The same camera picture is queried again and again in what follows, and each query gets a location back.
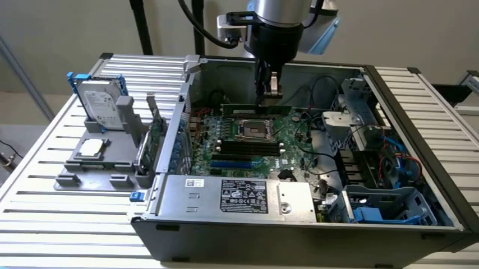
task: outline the black pole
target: black pole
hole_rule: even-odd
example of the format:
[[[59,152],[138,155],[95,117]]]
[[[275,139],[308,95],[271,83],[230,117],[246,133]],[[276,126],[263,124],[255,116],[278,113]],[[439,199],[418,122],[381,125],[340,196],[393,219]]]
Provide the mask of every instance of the black pole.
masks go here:
[[[152,55],[152,47],[148,33],[147,17],[144,15],[143,0],[130,0],[132,7],[138,35],[140,37],[142,50],[144,55]]]
[[[202,26],[204,26],[203,9],[204,9],[204,0],[192,0],[194,17]],[[196,30],[195,30],[195,54],[204,55],[204,37]]]

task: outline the robotic arm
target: robotic arm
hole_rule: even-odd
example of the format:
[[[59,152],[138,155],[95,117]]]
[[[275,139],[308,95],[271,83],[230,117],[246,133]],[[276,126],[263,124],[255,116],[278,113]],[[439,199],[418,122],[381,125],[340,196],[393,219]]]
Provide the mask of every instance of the robotic arm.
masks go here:
[[[244,41],[256,58],[256,104],[262,104],[282,98],[282,68],[298,51],[323,54],[339,25],[338,7],[335,0],[251,0],[248,10],[218,16],[219,40],[206,37],[224,48]]]

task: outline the power supply label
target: power supply label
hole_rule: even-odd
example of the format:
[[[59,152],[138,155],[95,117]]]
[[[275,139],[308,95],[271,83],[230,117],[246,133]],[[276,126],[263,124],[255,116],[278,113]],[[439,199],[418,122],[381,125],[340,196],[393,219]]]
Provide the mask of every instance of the power supply label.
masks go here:
[[[222,180],[219,209],[223,212],[268,214],[264,181]]]

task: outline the green circuit board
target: green circuit board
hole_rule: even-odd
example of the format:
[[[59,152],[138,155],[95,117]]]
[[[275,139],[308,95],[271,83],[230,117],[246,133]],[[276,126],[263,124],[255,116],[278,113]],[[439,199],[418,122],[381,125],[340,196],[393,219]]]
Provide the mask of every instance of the green circuit board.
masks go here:
[[[312,151],[310,143],[299,143],[295,139],[298,133],[306,134],[308,127],[300,122],[295,122],[292,117],[298,113],[275,117],[271,119],[250,120],[240,118],[227,118],[216,115],[207,115],[194,123],[195,128],[191,130],[192,137],[192,175],[211,175],[212,155],[218,154],[216,141],[222,138],[226,141],[242,141],[239,137],[240,121],[243,122],[267,122],[270,126],[270,142],[282,142],[284,152],[280,156],[252,156],[252,169],[227,168],[220,169],[223,177],[248,177],[248,178],[276,178],[279,172],[284,169],[292,170],[296,178],[304,177],[304,170],[300,169],[300,159],[310,162],[312,156],[302,152],[298,145]]]

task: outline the white wall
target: white wall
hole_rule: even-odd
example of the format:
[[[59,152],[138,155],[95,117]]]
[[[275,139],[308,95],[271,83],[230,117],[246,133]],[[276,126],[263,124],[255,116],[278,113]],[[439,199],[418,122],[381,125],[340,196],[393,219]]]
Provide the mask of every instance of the white wall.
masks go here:
[[[176,0],[144,0],[156,54],[194,53],[192,27]],[[338,0],[342,25],[322,57],[298,59],[419,67],[430,81],[455,83],[479,69],[478,0]],[[247,0],[206,0],[206,27]],[[0,34],[38,88],[68,94],[67,71],[86,72],[102,52],[142,53],[128,0],[0,0]],[[207,54],[240,56],[207,43]],[[0,91],[23,90],[0,60]]]

